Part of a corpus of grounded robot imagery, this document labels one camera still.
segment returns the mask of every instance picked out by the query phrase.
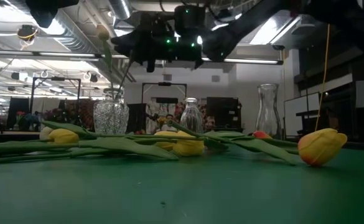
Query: tall glass vase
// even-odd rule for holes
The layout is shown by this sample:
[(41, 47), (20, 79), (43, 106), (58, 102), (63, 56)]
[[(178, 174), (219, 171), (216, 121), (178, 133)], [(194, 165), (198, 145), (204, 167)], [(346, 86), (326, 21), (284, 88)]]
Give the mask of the tall glass vase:
[(104, 89), (106, 98), (96, 102), (93, 110), (95, 131), (98, 134), (125, 134), (129, 119), (129, 108), (124, 102), (123, 90)]
[(186, 109), (184, 109), (180, 119), (180, 125), (195, 133), (203, 133), (203, 120), (201, 112), (197, 108), (197, 99), (187, 98), (185, 102)]
[(277, 84), (258, 86), (259, 113), (255, 130), (263, 131), (274, 139), (282, 139), (280, 117), (277, 111), (278, 88)]

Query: green tabletop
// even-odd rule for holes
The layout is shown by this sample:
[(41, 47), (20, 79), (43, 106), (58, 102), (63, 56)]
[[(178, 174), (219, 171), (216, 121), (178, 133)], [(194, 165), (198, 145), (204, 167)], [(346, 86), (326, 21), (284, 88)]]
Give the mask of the green tabletop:
[(323, 168), (233, 148), (0, 164), (0, 223), (364, 223), (364, 151)]

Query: glass carafe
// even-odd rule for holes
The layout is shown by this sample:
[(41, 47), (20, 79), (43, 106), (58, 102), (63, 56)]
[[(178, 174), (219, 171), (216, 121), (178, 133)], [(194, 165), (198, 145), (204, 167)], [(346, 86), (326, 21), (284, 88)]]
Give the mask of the glass carafe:
[(197, 99), (187, 98), (185, 102), (186, 109), (184, 109), (182, 118), (180, 119), (180, 125), (195, 133), (203, 133), (202, 115), (197, 108)]
[(263, 84), (258, 86), (259, 113), (256, 131), (263, 131), (274, 139), (281, 139), (280, 117), (277, 111), (277, 92), (279, 85)]
[(118, 86), (104, 89), (106, 98), (95, 103), (93, 117), (98, 134), (125, 134), (129, 119), (129, 108), (124, 102), (123, 90)]

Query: ceiling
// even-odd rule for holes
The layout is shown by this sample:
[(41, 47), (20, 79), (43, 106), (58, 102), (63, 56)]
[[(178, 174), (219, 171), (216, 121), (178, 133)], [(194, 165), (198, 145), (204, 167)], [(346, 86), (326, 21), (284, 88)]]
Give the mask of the ceiling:
[[(21, 0), (3, 0), (6, 2), (19, 2)], [(83, 2), (89, 2), (92, 7), (83, 7)], [(116, 30), (115, 33), (117, 35), (125, 34), (131, 31), (131, 28), (138, 25), (140, 20), (141, 12), (151, 12), (155, 13), (160, 11), (159, 3), (153, 0), (129, 0), (131, 6), (134, 8), (134, 11), (131, 17), (125, 21), (116, 22)], [(247, 0), (247, 1), (226, 1), (219, 0), (214, 1), (216, 4), (213, 4), (213, 9), (217, 12), (221, 8), (233, 6), (233, 13), (241, 13), (248, 10), (259, 0)], [(176, 0), (164, 0), (164, 9), (169, 11), (170, 13), (173, 9), (180, 4), (180, 1)], [(39, 52), (74, 52), (70, 50), (67, 44), (67, 39), (61, 39), (58, 36), (54, 35), (62, 35), (65, 32), (65, 24), (64, 20), (67, 22), (67, 27), (72, 26), (72, 29), (67, 34), (69, 35), (77, 35), (80, 39), (83, 40), (83, 43), (89, 45), (89, 48), (84, 48), (85, 50), (80, 53), (90, 53), (90, 52), (101, 52), (102, 43), (96, 36), (96, 25), (101, 24), (102, 22), (106, 23), (107, 27), (113, 27), (113, 17), (112, 14), (109, 13), (110, 6), (108, 4), (108, 0), (81, 0), (79, 5), (66, 7), (64, 9), (59, 10), (58, 16), (49, 27), (49, 29), (41, 29), (37, 34), (37, 37), (32, 43), (27, 43), (20, 40), (16, 32), (20, 29), (21, 25), (32, 25), (36, 26), (37, 24), (35, 20), (31, 18), (30, 15), (24, 14), (21, 8), (18, 8), (17, 4), (13, 4), (10, 6), (0, 6), (0, 50), (28, 50), (28, 51), (39, 51)], [(289, 13), (287, 11), (280, 11), (274, 17), (270, 18), (273, 21), (272, 25), (275, 26), (272, 29), (279, 30), (283, 26), (285, 26), (288, 22), (291, 21), (289, 17)], [(210, 22), (207, 23), (208, 28), (212, 28), (216, 26), (215, 23)], [(304, 32), (300, 32), (299, 35), (292, 34), (291, 31), (294, 30), (292, 28), (283, 35), (275, 44), (285, 45), (287, 48), (301, 48), (306, 45), (310, 45), (313, 40), (305, 40), (310, 37), (311, 33), (318, 32), (319, 30), (324, 30), (324, 26), (314, 20), (309, 21), (313, 23), (316, 29), (305, 30)], [(268, 59), (268, 60), (278, 60), (280, 55), (279, 52), (275, 51), (270, 45), (250, 45), (252, 41), (259, 39), (259, 42), (263, 39), (268, 38), (269, 33), (265, 28), (267, 28), (265, 22), (263, 25), (259, 26), (252, 33), (248, 34), (237, 46), (237, 48), (229, 55), (230, 58), (255, 58), (255, 59)], [(117, 69), (120, 69), (124, 62), (114, 60), (114, 64), (116, 64)], [(192, 68), (193, 63), (190, 62), (174, 62), (167, 63), (166, 67), (169, 68)], [(222, 71), (221, 73), (227, 73), (232, 64), (227, 63), (205, 63), (201, 66), (200, 69), (219, 69)], [(19, 72), (22, 74), (27, 74), (28, 79), (23, 80), (14, 80), (11, 78), (12, 73)], [(15, 57), (8, 58), (0, 58), (0, 93), (3, 94), (23, 94), (29, 95), (31, 78), (32, 77), (41, 77), (48, 75), (49, 77), (65, 77), (65, 78), (80, 78), (82, 80), (82, 87), (89, 88), (92, 86), (98, 87), (100, 90), (83, 90), (81, 92), (82, 96), (101, 96), (102, 89), (109, 86), (108, 74), (103, 72), (102, 67), (99, 66), (98, 62), (89, 62), (89, 61), (78, 61), (78, 60), (46, 60), (43, 58), (42, 60), (32, 60), (32, 59), (22, 59)], [(92, 83), (90, 81), (91, 74), (98, 74), (98, 81), (96, 83)], [(149, 76), (136, 74), (136, 78), (133, 77), (133, 73), (131, 73), (132, 77), (128, 77), (127, 81), (144, 82), (145, 78), (150, 80)], [(47, 82), (49, 85), (55, 86), (74, 86), (75, 83), (54, 83), (52, 81)], [(15, 85), (17, 86), (15, 91), (9, 91), (4, 85)], [(62, 95), (65, 96), (75, 96), (77, 90), (75, 88), (67, 89), (66, 92), (63, 92)], [(54, 95), (54, 93), (49, 91), (49, 88), (45, 86), (45, 88), (38, 88), (35, 91), (37, 95)]]

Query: whiteboard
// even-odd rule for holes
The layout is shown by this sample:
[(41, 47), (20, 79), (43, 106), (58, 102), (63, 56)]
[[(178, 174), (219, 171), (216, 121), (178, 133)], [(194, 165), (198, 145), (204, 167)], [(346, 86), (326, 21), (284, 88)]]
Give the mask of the whiteboard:
[(307, 111), (307, 101), (309, 102), (309, 111), (319, 110), (319, 93), (313, 93), (284, 102), (286, 109), (285, 132), (286, 136), (297, 136), (297, 131), (302, 130), (302, 117), (296, 116), (297, 113)]

